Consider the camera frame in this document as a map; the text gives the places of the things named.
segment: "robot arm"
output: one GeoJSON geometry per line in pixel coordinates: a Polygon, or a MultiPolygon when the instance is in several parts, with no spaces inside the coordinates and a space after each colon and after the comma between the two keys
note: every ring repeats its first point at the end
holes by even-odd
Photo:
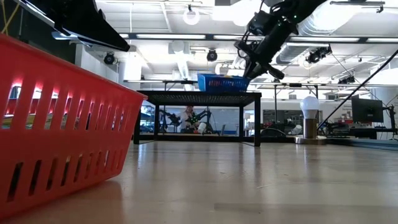
{"type": "Polygon", "coordinates": [[[249,22],[242,40],[235,43],[238,50],[246,55],[246,68],[243,77],[256,78],[269,73],[275,78],[283,79],[285,74],[270,65],[272,58],[280,50],[288,36],[298,35],[297,24],[306,19],[326,0],[285,0],[271,7],[270,13],[259,11],[249,22]],[[262,35],[260,42],[247,44],[249,33],[262,35]]]}

